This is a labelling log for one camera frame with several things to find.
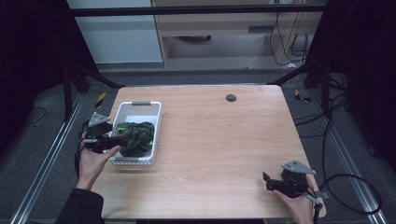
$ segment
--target wire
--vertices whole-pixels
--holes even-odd
[[[335,102],[335,99],[338,98],[338,97],[341,97],[341,96],[343,96],[343,95],[344,95],[343,93],[342,93],[342,94],[339,94],[339,95],[337,95],[336,97],[334,97],[334,99],[332,100],[332,103],[331,103],[331,111],[332,111],[332,112],[333,112],[333,109],[334,109],[335,107],[338,107],[338,106],[343,105],[343,104],[345,103],[345,101],[341,101],[341,102],[338,103],[337,105],[333,105],[333,103]],[[324,187],[326,187],[326,188],[328,189],[328,191],[330,192],[330,194],[334,197],[334,199],[335,199],[337,202],[339,202],[339,203],[340,203],[341,205],[343,205],[345,208],[347,208],[347,209],[349,209],[349,210],[351,210],[351,211],[353,211],[353,212],[356,212],[356,213],[359,213],[359,214],[362,214],[362,215],[372,215],[372,214],[377,213],[377,212],[381,209],[381,207],[382,207],[381,195],[378,193],[378,191],[375,189],[375,187],[374,187],[372,184],[370,184],[367,180],[365,180],[365,179],[363,179],[363,178],[361,178],[361,177],[359,177],[359,176],[357,176],[357,175],[351,175],[351,174],[338,174],[338,175],[332,175],[331,177],[327,178],[327,176],[326,176],[326,168],[325,168],[325,148],[326,148],[326,137],[327,137],[327,133],[329,132],[329,130],[330,130],[331,127],[332,127],[332,113],[331,113],[331,114],[329,115],[329,117],[328,117],[328,123],[327,123],[327,125],[326,125],[326,129],[325,129],[325,132],[324,132],[324,134],[323,134],[323,140],[322,140],[322,155],[321,155],[321,168],[322,168],[322,174],[323,174],[324,182],[323,182],[323,184],[320,186],[319,190],[322,190]],[[366,184],[370,187],[370,189],[376,194],[376,198],[378,199],[378,207],[377,207],[375,210],[373,210],[373,211],[366,212],[366,211],[361,211],[361,210],[359,210],[359,209],[356,209],[356,208],[354,208],[354,207],[352,207],[352,206],[350,206],[350,205],[344,203],[342,200],[340,200],[340,199],[336,196],[336,194],[334,194],[334,192],[332,191],[332,189],[331,189],[330,186],[329,186],[329,182],[330,182],[332,179],[334,179],[334,178],[336,178],[336,177],[340,177],[340,176],[349,176],[349,177],[353,177],[353,178],[359,179],[360,181],[366,183]]]
[[[288,54],[286,53],[285,45],[283,43],[283,39],[281,37],[280,30],[279,30],[278,20],[279,20],[279,12],[276,13],[276,20],[275,20],[275,24],[274,24],[274,29],[273,29],[273,31],[270,34],[270,49],[273,52],[273,55],[275,57],[275,53],[274,53],[274,50],[272,48],[272,35],[273,35],[274,31],[275,31],[275,28],[277,28],[277,32],[279,34],[280,43],[282,44],[283,53],[289,59],[289,62],[288,63],[279,63],[276,59],[275,59],[275,62],[276,62],[277,65],[287,65],[289,63],[299,62],[299,60],[294,60],[294,59],[289,58]]]
[[[308,193],[309,195],[311,195],[312,197],[314,197],[315,199],[317,199],[318,197],[317,197],[317,194],[315,193],[314,188],[312,188],[312,187],[309,186],[309,185],[308,185],[308,187],[312,190],[312,193],[309,192],[309,190],[307,191],[307,193]]]
[[[305,57],[308,54],[308,35],[304,35],[304,45],[303,45],[303,49],[294,49],[294,45],[296,43],[298,35],[295,35],[293,38],[293,41],[291,42],[291,47],[290,47],[290,52],[292,55],[300,57],[300,64],[304,64],[305,63]]]
[[[337,89],[342,91],[347,90],[347,86],[344,83],[343,77],[341,77],[341,80],[338,80],[337,78],[330,76],[330,79],[332,80],[332,83],[337,87]]]
[[[79,129],[79,132],[78,132],[78,140],[80,142],[82,141],[82,134],[84,133],[84,129],[88,126],[89,122],[90,122],[90,120],[87,119],[84,122],[82,122],[82,124],[81,124],[81,128]]]
[[[297,118],[297,119],[307,119],[307,118],[311,118],[311,117],[318,116],[318,115],[321,115],[321,114],[308,115],[308,116],[304,116],[304,117]]]
[[[46,114],[47,114],[46,109],[44,109],[44,108],[41,107],[41,106],[35,106],[35,107],[33,107],[33,109],[41,109],[44,113],[43,113],[43,115],[41,115],[41,117],[40,117],[39,119],[37,119],[37,120],[35,120],[35,121],[32,121],[32,122],[30,122],[30,123],[25,123],[24,125],[26,125],[26,126],[32,125],[32,124],[35,124],[35,123],[38,123],[38,122],[39,122],[40,120],[42,120],[42,119],[46,116]]]
[[[323,133],[317,135],[300,136],[300,138],[312,138],[312,137],[321,137],[321,136],[323,136]]]
[[[312,122],[312,121],[314,121],[314,120],[316,120],[316,119],[320,119],[320,118],[323,117],[323,116],[324,116],[324,114],[320,114],[320,115],[318,115],[318,116],[316,116],[316,117],[314,117],[314,118],[312,118],[312,119],[309,119],[309,120],[304,121],[304,122],[301,122],[301,123],[296,123],[296,124],[294,124],[294,125],[295,125],[295,126],[300,126],[300,125],[303,125],[303,124],[307,124],[307,123]]]

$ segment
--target green cloth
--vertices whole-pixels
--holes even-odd
[[[123,157],[142,157],[152,149],[154,139],[154,125],[150,122],[123,122],[117,125],[120,136],[129,138],[126,147],[120,149]]]

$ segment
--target white cabinet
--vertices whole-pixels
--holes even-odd
[[[70,8],[151,7],[150,0],[67,0]],[[162,63],[153,16],[81,17],[78,26],[98,67]]]

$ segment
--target sleeve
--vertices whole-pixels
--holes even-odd
[[[105,223],[102,219],[104,199],[85,189],[73,189],[55,224]]]

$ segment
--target table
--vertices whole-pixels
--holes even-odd
[[[262,180],[280,179],[289,161],[309,166],[278,86],[122,88],[112,120],[125,101],[163,104],[157,158],[146,170],[106,164],[92,189],[105,198],[104,218],[290,217]]]

